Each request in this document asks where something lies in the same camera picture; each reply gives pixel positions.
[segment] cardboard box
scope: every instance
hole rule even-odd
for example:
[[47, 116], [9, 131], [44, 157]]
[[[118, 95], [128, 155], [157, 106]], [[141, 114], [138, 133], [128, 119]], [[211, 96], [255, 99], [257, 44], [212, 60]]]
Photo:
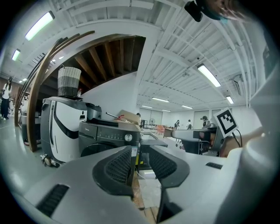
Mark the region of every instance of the cardboard box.
[[[114, 120], [115, 122], [120, 122], [120, 123], [127, 123], [127, 122], [125, 122], [125, 121], [122, 121], [122, 120], [119, 120], [119, 119], [115, 119]], [[134, 124], [134, 123], [127, 123], [127, 124], [131, 124], [131, 125], [134, 125], [139, 131], [141, 131], [141, 128], [140, 128], [140, 126], [139, 125], [137, 125], [137, 124]]]
[[126, 110], [121, 110], [121, 112], [119, 113], [119, 116], [124, 115], [123, 118], [127, 119], [129, 122], [136, 124], [136, 125], [140, 125], [139, 122], [139, 116], [136, 114], [133, 114], [131, 112], [128, 112]]

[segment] wheel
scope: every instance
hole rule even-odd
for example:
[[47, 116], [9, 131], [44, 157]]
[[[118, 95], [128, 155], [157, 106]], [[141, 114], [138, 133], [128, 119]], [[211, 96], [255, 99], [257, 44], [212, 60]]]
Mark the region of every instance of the wheel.
[[52, 163], [51, 163], [51, 159], [50, 159], [50, 158], [45, 157], [44, 162], [45, 162], [48, 166], [52, 166]]

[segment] control panel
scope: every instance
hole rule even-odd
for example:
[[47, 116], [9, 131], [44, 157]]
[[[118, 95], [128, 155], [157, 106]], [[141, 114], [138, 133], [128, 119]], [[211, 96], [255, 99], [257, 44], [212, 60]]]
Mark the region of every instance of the control panel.
[[97, 137], [106, 138], [106, 139], [113, 139], [113, 140], [120, 140], [120, 141], [132, 141], [137, 140], [137, 132], [130, 132], [125, 130], [119, 129], [111, 129], [111, 128], [104, 128], [98, 127], [97, 130]]

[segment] person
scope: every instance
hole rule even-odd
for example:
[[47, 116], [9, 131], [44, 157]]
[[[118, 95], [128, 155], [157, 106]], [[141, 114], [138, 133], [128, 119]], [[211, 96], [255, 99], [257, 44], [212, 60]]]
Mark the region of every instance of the person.
[[1, 103], [1, 115], [5, 121], [8, 118], [8, 109], [9, 109], [9, 98], [12, 92], [12, 77], [8, 79], [8, 82], [4, 85], [2, 90], [2, 103]]
[[203, 116], [202, 118], [200, 118], [200, 120], [203, 120], [203, 127], [202, 127], [202, 129], [205, 129], [206, 126], [210, 123], [210, 121], [208, 120], [207, 116]]
[[176, 130], [178, 127], [180, 127], [180, 121], [177, 120], [176, 123], [174, 124], [174, 129]]
[[192, 129], [192, 124], [191, 124], [191, 120], [188, 120], [187, 123], [187, 130]]
[[140, 128], [142, 128], [142, 119], [141, 119], [141, 114], [140, 114], [140, 113], [137, 113], [136, 115], [138, 115], [138, 116], [139, 116], [139, 118], [138, 118], [138, 124], [139, 124]]
[[[263, 133], [264, 133], [263, 127], [259, 127], [257, 129], [255, 129], [254, 131], [252, 131], [252, 132], [250, 132], [246, 135], [243, 135], [242, 137], [236, 136], [236, 139], [237, 139], [238, 142], [242, 142], [242, 145], [244, 147], [249, 142], [249, 140], [251, 140], [253, 138], [260, 137], [260, 136], [262, 136]], [[201, 140], [205, 140], [204, 139], [204, 137], [205, 137], [204, 132], [200, 132], [199, 136], [200, 136]], [[215, 136], [216, 136], [216, 134], [214, 134], [214, 133], [210, 134], [210, 141], [209, 141], [210, 145], [208, 145], [208, 146], [212, 147], [214, 145]], [[224, 141], [225, 142], [224, 142], [223, 147], [220, 151], [220, 157], [225, 157], [226, 158], [226, 157], [228, 157], [228, 154], [230, 153], [230, 151], [233, 150], [233, 149], [239, 148], [239, 145], [238, 145], [238, 143], [236, 142], [236, 140], [234, 139], [233, 136], [227, 136]]]

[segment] red object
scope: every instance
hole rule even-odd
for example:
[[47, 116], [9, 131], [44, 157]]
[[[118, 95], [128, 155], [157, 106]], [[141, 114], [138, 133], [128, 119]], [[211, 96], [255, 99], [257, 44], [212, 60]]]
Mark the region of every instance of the red object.
[[163, 127], [163, 125], [157, 125], [157, 133], [164, 133], [165, 132], [165, 128]]

